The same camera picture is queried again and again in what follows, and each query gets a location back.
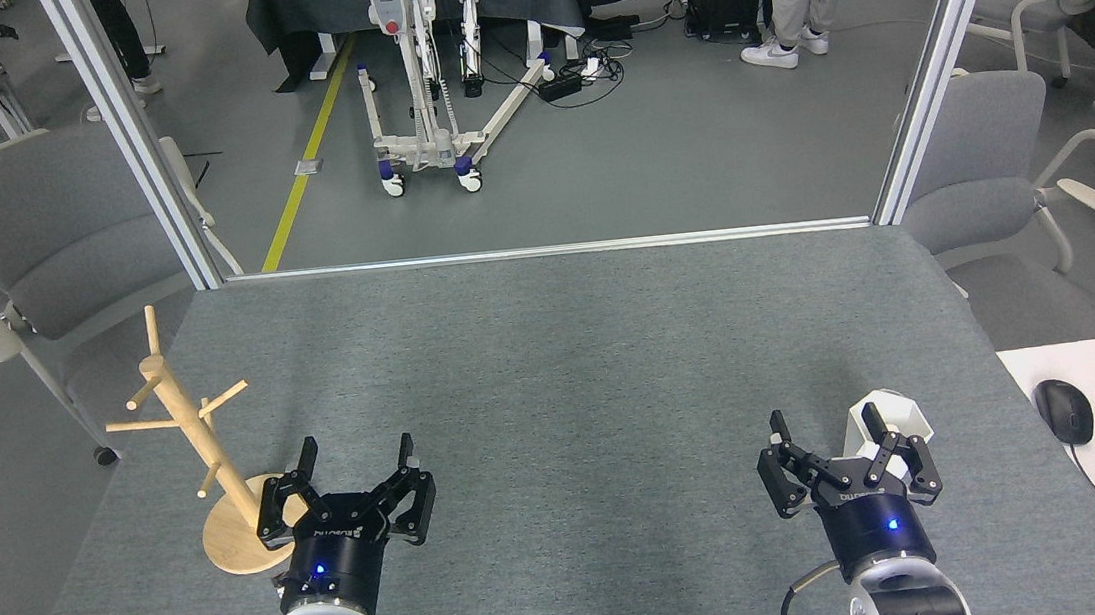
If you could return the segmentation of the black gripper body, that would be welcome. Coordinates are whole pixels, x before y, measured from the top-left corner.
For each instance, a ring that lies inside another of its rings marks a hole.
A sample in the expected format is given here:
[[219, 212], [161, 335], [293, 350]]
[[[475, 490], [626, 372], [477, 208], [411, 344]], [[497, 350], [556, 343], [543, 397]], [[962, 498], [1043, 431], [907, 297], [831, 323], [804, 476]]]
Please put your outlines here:
[[867, 486], [871, 460], [832, 461], [834, 480], [812, 484], [810, 494], [844, 580], [862, 575], [874, 560], [908, 555], [936, 561], [903, 480], [886, 472], [877, 485]]
[[394, 504], [373, 494], [327, 497], [328, 520], [316, 510], [293, 525], [295, 552], [283, 579], [281, 612], [311, 603], [342, 604], [365, 615], [378, 612]]

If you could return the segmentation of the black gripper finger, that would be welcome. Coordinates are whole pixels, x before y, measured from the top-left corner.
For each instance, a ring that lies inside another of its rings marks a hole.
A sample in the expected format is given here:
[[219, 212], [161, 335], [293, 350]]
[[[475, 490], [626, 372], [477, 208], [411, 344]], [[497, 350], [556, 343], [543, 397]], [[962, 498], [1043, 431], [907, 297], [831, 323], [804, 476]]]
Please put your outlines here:
[[[378, 535], [380, 542], [394, 537], [420, 546], [426, 542], [429, 520], [433, 517], [435, 483], [430, 472], [420, 469], [419, 460], [414, 456], [414, 439], [410, 432], [400, 436], [400, 440], [397, 469], [390, 474], [385, 481], [376, 486], [370, 494], [370, 504], [381, 519]], [[410, 509], [397, 519], [392, 519], [397, 504], [411, 494], [413, 500]]]
[[327, 506], [324, 500], [314, 491], [311, 485], [312, 472], [316, 462], [318, 444], [315, 438], [304, 437], [301, 446], [299, 463], [297, 467], [287, 471], [280, 476], [266, 478], [263, 481], [263, 490], [260, 496], [260, 515], [257, 523], [258, 539], [262, 541], [264, 549], [274, 552], [284, 547], [293, 538], [293, 526], [285, 524], [283, 518], [287, 498], [291, 494], [303, 497], [306, 507], [316, 517], [316, 522], [328, 521]]
[[837, 491], [849, 489], [848, 473], [835, 471], [828, 459], [820, 459], [791, 442], [783, 411], [770, 414], [769, 422], [771, 446], [759, 452], [757, 472], [780, 518], [796, 517], [798, 508], [819, 481], [831, 483]]
[[937, 476], [933, 456], [930, 455], [926, 440], [921, 436], [901, 434], [899, 430], [886, 426], [877, 404], [865, 403], [862, 407], [863, 425], [868, 436], [878, 444], [878, 454], [868, 468], [871, 488], [880, 487], [883, 478], [888, 475], [888, 464], [894, 456], [904, 460], [910, 477], [906, 483], [906, 497], [915, 504], [933, 504], [942, 494], [942, 480]]

